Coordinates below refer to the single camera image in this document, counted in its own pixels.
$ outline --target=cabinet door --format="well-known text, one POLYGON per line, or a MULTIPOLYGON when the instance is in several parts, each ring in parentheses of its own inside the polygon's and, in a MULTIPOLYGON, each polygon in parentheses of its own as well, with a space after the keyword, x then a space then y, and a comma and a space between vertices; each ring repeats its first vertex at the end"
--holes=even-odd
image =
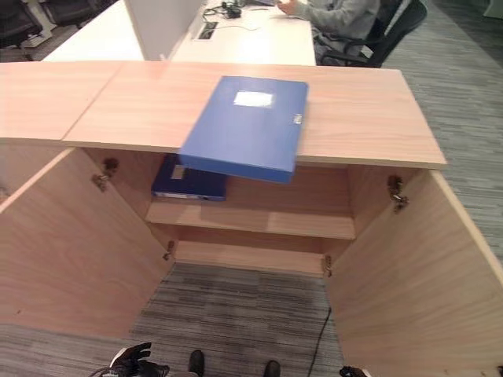
POLYGON ((439 172, 406 186, 332 267, 329 297, 346 363, 373 377, 496 376, 503 271, 439 172))
POLYGON ((125 336, 171 267, 113 185, 91 182, 99 173, 68 149, 0 206, 3 322, 125 336))

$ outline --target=human hand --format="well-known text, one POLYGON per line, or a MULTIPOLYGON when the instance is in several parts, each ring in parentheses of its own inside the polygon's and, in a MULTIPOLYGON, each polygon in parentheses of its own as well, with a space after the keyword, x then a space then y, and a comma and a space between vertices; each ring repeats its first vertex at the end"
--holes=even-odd
POLYGON ((296 13, 297 4, 299 4, 299 0, 289 0, 288 2, 277 2, 277 7, 283 13, 293 16, 296 13))

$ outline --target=black shoe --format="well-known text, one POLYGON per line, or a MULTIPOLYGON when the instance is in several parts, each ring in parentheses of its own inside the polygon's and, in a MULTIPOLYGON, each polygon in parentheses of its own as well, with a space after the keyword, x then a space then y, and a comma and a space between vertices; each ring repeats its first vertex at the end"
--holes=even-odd
POLYGON ((204 353, 197 350, 190 354, 189 372, 196 373, 199 377, 204 375, 204 353))
POLYGON ((266 369, 264 369, 264 377, 280 377, 281 366, 275 360, 271 360, 267 363, 266 369))

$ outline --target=cabinet hinge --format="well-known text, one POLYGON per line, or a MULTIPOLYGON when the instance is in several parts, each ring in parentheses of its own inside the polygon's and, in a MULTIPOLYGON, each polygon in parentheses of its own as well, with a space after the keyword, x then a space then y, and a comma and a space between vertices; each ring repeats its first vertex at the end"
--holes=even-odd
POLYGON ((395 213, 397 214, 409 205, 409 198, 402 195, 403 180, 398 175, 391 175, 387 178, 387 190, 390 199, 395 203, 395 213))
POLYGON ((110 181, 110 178, 117 173, 118 169, 118 159, 104 159, 103 174, 94 174, 93 177, 91 177, 91 181, 101 190, 101 192, 105 192, 107 190, 108 181, 110 181))
POLYGON ((167 247, 166 247, 166 253, 164 253, 163 255, 163 259, 165 261, 169 261, 172 254, 173 254, 173 249, 174 249, 174 241, 170 241, 167 243, 167 247))
POLYGON ((323 273, 326 273, 328 277, 332 277, 332 257, 330 255, 323 258, 323 273))

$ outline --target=office chair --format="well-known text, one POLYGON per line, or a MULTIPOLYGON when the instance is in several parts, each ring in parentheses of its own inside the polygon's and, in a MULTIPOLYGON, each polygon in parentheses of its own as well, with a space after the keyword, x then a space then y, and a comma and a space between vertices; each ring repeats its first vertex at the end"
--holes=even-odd
POLYGON ((49 21, 57 26, 75 25, 80 29, 82 22, 99 13, 92 0, 40 0, 39 3, 49 21))
POLYGON ((344 51, 331 49, 321 57, 321 65, 330 64, 331 59, 341 60, 348 67, 380 68, 395 47, 424 21, 428 15, 426 6, 421 0, 411 0, 406 9, 396 20, 390 31, 381 38, 370 40, 351 40, 344 47, 344 51), (348 55, 352 46, 370 46, 372 54, 367 57, 364 53, 358 56, 348 55))
MULTIPOLYGON (((403 0, 382 0, 380 2, 380 8, 379 11, 377 12, 376 20, 374 21, 374 24, 370 29, 369 35, 367 35, 366 39, 354 39, 348 37, 340 37, 338 35, 326 35, 326 34, 323 34, 323 38, 326 38, 332 42, 345 42, 345 43, 364 42, 365 46, 369 47, 373 51, 373 48, 376 45, 376 41, 379 41, 381 38, 384 37, 387 27, 390 25, 391 20, 393 20, 393 17, 395 16, 396 12, 398 11, 398 8, 402 3, 403 0)), ((326 44, 322 38, 319 37, 317 38, 320 43, 326 44)))
POLYGON ((0 48, 16 46, 33 61, 22 43, 42 32, 42 25, 21 0, 0 0, 0 48))

